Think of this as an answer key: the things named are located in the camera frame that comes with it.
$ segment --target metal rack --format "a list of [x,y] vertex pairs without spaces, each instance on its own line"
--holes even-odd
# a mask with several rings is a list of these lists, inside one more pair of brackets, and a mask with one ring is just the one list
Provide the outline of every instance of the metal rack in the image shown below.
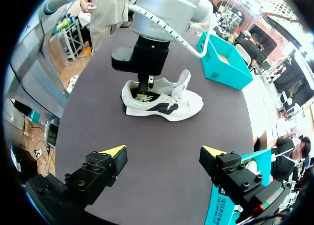
[[81,56],[81,52],[84,49],[84,42],[82,39],[82,35],[79,29],[79,20],[76,19],[72,24],[70,24],[68,27],[64,28],[60,32],[66,42],[68,52],[66,52],[67,59],[72,59],[72,64]]

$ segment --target teal box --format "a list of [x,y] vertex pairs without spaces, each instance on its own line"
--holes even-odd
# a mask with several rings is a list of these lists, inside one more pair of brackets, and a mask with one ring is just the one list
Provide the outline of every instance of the teal box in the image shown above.
[[[203,32],[197,49],[203,51],[207,32]],[[228,59],[228,63],[222,61],[219,54]],[[242,90],[253,77],[236,48],[225,40],[215,35],[210,35],[207,46],[207,54],[201,58],[205,77],[213,81]]]
[[[270,180],[271,150],[261,150],[250,154],[242,155],[242,162],[255,160],[257,170],[263,176],[262,185],[268,186]],[[205,225],[236,225],[240,213],[235,213],[235,204],[225,193],[223,188],[212,185],[209,209]]]

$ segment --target shoe sole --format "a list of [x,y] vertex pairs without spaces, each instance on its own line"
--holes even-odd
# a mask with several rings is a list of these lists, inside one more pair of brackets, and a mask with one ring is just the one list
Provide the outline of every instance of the shoe sole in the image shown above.
[[127,107],[122,100],[122,95],[120,95],[120,99],[122,101],[123,111],[126,113],[126,115],[129,115],[129,116],[147,117],[147,116],[151,116],[151,115],[158,115],[158,116],[161,116],[161,117],[167,119],[170,122],[178,122],[178,121],[182,121],[182,120],[191,118],[198,113],[198,112],[196,112],[195,114],[189,115],[186,117],[173,117],[173,116],[169,116],[165,113],[160,113],[158,111],[141,111],[141,110]]

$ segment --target table surface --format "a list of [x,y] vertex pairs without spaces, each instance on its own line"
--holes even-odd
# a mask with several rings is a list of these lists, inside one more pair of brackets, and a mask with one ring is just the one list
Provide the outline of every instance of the table surface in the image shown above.
[[[120,93],[136,75],[114,70],[111,54],[133,47],[137,38],[131,29],[119,29],[80,75],[60,123],[57,178],[64,182],[64,174],[77,170],[91,151],[125,144],[128,163],[86,211],[118,224],[204,224],[212,182],[199,164],[201,146],[240,155],[253,151],[243,93],[206,79],[200,59],[172,42],[162,76],[176,82],[184,69],[190,70],[187,89],[203,97],[203,109],[180,122],[125,115]],[[185,38],[196,47],[198,37]]]

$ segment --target shoe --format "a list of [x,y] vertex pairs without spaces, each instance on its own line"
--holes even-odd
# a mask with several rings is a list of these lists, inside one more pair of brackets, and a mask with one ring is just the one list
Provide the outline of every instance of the shoe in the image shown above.
[[156,80],[148,95],[138,95],[138,82],[127,81],[122,89],[121,98],[126,114],[131,116],[159,115],[175,122],[190,118],[203,107],[203,98],[186,90],[191,74],[184,70],[177,83],[165,78]]
[[255,175],[258,174],[258,172],[257,172],[257,163],[256,163],[255,160],[251,160],[250,162],[248,162],[247,165],[245,166],[245,168],[250,170]]

